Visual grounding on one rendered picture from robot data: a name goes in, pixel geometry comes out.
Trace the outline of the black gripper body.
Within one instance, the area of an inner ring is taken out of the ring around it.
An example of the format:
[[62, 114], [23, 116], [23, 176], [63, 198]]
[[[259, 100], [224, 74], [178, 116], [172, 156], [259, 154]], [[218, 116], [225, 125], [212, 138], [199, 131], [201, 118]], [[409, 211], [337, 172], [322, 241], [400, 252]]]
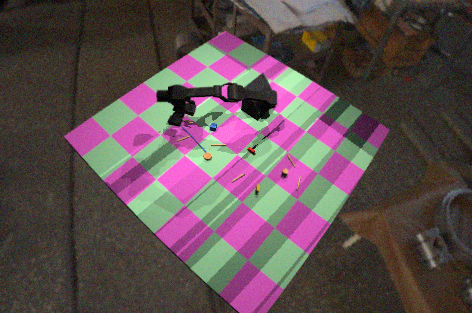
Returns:
[[185, 100], [182, 104], [172, 104], [174, 105], [173, 111], [176, 111], [174, 115], [171, 115], [168, 123], [169, 125], [174, 125], [179, 127], [182, 122], [181, 108], [185, 105], [185, 102], [189, 102], [191, 98]]

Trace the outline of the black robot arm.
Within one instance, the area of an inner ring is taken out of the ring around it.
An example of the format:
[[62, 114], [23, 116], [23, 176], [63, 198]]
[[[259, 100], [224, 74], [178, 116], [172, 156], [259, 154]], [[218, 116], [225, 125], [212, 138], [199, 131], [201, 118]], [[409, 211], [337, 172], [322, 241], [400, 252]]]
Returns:
[[[227, 98], [222, 95], [222, 87], [227, 86]], [[184, 85], [176, 84], [168, 87], [167, 90], [157, 90], [156, 101], [168, 102], [171, 104], [182, 104], [191, 97], [216, 97], [224, 102], [238, 102], [244, 99], [254, 100], [259, 108], [266, 106], [268, 109], [276, 108], [278, 104], [277, 91], [268, 90], [264, 92], [246, 90], [242, 85], [237, 83], [225, 83], [223, 85], [213, 85], [211, 87], [192, 87], [187, 88]], [[196, 110], [194, 100], [191, 100], [181, 108], [181, 115], [187, 114], [193, 116]]]

